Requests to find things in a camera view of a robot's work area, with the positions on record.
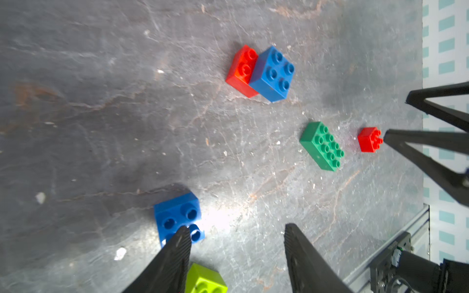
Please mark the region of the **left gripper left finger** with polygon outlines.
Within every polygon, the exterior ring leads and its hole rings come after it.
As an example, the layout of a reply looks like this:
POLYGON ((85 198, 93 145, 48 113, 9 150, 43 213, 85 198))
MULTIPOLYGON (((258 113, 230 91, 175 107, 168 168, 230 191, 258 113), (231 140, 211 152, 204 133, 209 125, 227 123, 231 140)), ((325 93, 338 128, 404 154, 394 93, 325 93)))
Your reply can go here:
POLYGON ((183 226, 171 237, 124 293, 183 293, 191 252, 189 228, 183 226))

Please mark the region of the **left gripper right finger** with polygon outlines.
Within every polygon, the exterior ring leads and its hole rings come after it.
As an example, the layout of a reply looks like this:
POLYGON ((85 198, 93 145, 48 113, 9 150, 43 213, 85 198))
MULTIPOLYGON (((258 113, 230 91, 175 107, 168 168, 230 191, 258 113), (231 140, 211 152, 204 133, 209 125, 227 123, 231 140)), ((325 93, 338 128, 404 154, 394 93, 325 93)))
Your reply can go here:
POLYGON ((286 224, 284 245, 294 293, 351 292, 296 224, 286 224))

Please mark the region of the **lime green lego brick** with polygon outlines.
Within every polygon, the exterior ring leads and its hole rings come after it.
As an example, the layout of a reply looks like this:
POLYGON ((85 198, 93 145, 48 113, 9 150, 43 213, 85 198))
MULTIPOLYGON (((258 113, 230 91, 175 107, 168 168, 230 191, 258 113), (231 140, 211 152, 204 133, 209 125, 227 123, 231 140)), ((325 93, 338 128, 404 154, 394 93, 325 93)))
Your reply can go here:
POLYGON ((227 293, 220 273, 193 263, 188 271, 185 293, 227 293))

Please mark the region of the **small red lego brick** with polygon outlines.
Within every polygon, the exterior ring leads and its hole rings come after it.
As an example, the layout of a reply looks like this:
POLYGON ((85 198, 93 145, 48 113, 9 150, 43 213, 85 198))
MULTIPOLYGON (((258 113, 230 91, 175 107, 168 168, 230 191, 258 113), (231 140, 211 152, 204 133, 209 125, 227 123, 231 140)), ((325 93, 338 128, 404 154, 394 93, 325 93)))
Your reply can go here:
POLYGON ((376 127, 362 129, 358 135, 360 150, 363 153, 375 153, 380 149, 384 140, 381 138, 381 131, 376 127))

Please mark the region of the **blue square lego brick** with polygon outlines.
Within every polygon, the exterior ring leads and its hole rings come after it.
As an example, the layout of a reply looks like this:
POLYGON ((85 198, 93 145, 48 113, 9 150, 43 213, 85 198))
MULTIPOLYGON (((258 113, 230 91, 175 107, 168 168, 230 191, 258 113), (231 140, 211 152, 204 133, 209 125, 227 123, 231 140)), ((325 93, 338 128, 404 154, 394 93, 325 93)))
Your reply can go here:
POLYGON ((188 193, 153 206, 161 247, 164 247, 181 227, 188 227, 193 244, 205 239, 201 229, 202 212, 199 199, 188 193))

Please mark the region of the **dark green long lego brick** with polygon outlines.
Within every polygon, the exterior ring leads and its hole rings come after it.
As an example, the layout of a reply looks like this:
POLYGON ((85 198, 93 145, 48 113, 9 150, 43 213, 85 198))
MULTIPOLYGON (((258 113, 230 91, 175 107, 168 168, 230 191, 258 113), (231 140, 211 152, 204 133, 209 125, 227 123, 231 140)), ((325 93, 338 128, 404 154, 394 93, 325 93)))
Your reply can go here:
POLYGON ((322 122, 310 122, 299 142, 322 170, 335 172, 341 167, 345 153, 322 122))

